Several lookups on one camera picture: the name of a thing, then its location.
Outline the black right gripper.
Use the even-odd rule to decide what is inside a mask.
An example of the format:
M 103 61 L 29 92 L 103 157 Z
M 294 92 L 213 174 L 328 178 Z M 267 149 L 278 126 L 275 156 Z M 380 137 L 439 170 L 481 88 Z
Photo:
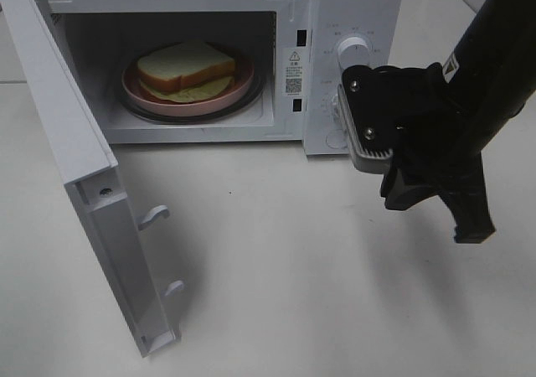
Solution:
M 437 196 L 455 221 L 457 243 L 482 243 L 495 232 L 487 203 L 482 156 L 455 151 L 468 123 L 452 98 L 441 65 L 379 68 L 394 111 L 395 139 L 380 195 L 403 211 Z

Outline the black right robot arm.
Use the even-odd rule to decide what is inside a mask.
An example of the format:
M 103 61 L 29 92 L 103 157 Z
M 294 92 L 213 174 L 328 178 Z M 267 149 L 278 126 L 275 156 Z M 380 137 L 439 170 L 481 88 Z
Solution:
M 535 92 L 535 0 L 486 0 L 445 66 L 425 71 L 425 112 L 397 126 L 380 193 L 406 210 L 438 196 L 455 220 L 454 240 L 479 244 L 495 227 L 482 150 Z

